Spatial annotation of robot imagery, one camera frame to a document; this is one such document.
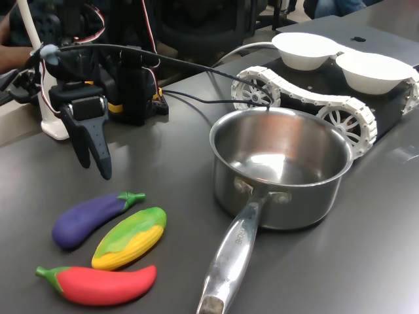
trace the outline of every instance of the toy eggplant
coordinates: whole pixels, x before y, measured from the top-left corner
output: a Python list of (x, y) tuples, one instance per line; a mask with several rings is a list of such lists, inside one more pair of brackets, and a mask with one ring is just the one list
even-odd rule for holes
[(93, 270), (84, 267), (38, 267), (36, 276), (45, 278), (64, 298), (82, 305), (117, 305), (145, 294), (156, 280), (155, 266), (133, 272)]
[(92, 267), (114, 270), (139, 258), (160, 239), (166, 222), (166, 213), (158, 207), (129, 216), (100, 242), (92, 259)]
[(78, 204), (58, 218), (52, 229), (52, 238), (61, 248), (74, 249), (98, 226), (144, 199), (144, 193), (123, 192)]

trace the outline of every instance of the toy chili pepper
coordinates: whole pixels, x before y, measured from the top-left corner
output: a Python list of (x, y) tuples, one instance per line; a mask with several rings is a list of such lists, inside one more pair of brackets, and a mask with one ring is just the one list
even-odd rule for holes
[(144, 193), (123, 192), (78, 204), (58, 218), (52, 229), (52, 238), (61, 248), (74, 249), (98, 226), (144, 199)]
[(45, 278), (64, 298), (83, 305), (116, 305), (146, 293), (157, 270), (149, 266), (133, 272), (93, 270), (84, 267), (38, 267), (36, 276)]

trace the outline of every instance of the pan rim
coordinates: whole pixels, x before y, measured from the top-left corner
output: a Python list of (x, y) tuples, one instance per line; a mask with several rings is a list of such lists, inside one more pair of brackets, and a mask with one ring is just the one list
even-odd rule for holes
[[(336, 175), (334, 175), (333, 177), (330, 177), (326, 180), (323, 181), (319, 181), (319, 182), (315, 182), (315, 183), (307, 183), (307, 184), (280, 184), (280, 183), (273, 183), (270, 181), (264, 181), (255, 177), (251, 177), (247, 174), (245, 174), (244, 172), (238, 170), (237, 168), (233, 167), (232, 165), (230, 165), (227, 161), (224, 160), (224, 158), (221, 157), (221, 155), (218, 153), (217, 148), (215, 147), (215, 134), (217, 133), (217, 130), (220, 128), (221, 124), (226, 123), (226, 121), (233, 119), (233, 117), (238, 116), (238, 115), (243, 115), (246, 114), (248, 112), (251, 111), (267, 111), (268, 113), (270, 112), (274, 112), (274, 113), (281, 113), (281, 114), (287, 114), (287, 115), (293, 115), (295, 116), (296, 114), (299, 116), (305, 116), (311, 120), (316, 121), (318, 124), (321, 124), (322, 126), (329, 128), (330, 130), (334, 131), (335, 135), (337, 135), (342, 142), (345, 143), (345, 147), (346, 150), (348, 151), (348, 158), (346, 161), (346, 165), (339, 171), (339, 173), (337, 173)], [(352, 146), (349, 143), (349, 140), (347, 140), (340, 132), (339, 130), (334, 127), (332, 124), (312, 115), (312, 114), (308, 114), (305, 113), (303, 111), (298, 111), (298, 110), (293, 110), (293, 109), (285, 109), (285, 108), (265, 108), (265, 107), (256, 107), (256, 108), (249, 108), (246, 110), (240, 110), (240, 111), (233, 111), (231, 113), (228, 113), (224, 116), (222, 116), (220, 119), (218, 119), (218, 121), (216, 121), (216, 123), (212, 126), (211, 131), (209, 133), (209, 143), (211, 145), (212, 151), (215, 155), (215, 157), (217, 157), (221, 162), (223, 162), (228, 168), (230, 168), (231, 170), (233, 170), (235, 173), (237, 173), (238, 175), (241, 175), (249, 180), (252, 181), (256, 181), (258, 183), (263, 183), (266, 185), (271, 185), (271, 186), (277, 186), (277, 187), (285, 187), (285, 188), (298, 188), (298, 187), (310, 187), (310, 186), (319, 186), (319, 185), (324, 185), (327, 184), (329, 182), (335, 181), (339, 178), (341, 178), (351, 167), (352, 164), (354, 162), (354, 157), (352, 154)]]

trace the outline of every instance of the laptop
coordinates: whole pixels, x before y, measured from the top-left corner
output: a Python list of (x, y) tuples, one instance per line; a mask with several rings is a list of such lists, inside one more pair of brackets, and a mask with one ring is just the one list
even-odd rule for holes
[(338, 16), (280, 27), (277, 31), (321, 35), (349, 48), (389, 56), (419, 68), (419, 43), (366, 25), (354, 24)]

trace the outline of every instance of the paper bowl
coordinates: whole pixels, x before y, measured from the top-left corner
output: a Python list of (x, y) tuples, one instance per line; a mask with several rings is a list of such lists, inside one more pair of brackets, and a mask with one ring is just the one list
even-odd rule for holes
[(402, 80), (413, 75), (414, 69), (391, 57), (381, 54), (350, 52), (336, 58), (346, 82), (354, 90), (382, 95), (395, 88)]
[(318, 69), (340, 50), (331, 39), (309, 33), (280, 33), (272, 44), (280, 51), (286, 66), (300, 71)]

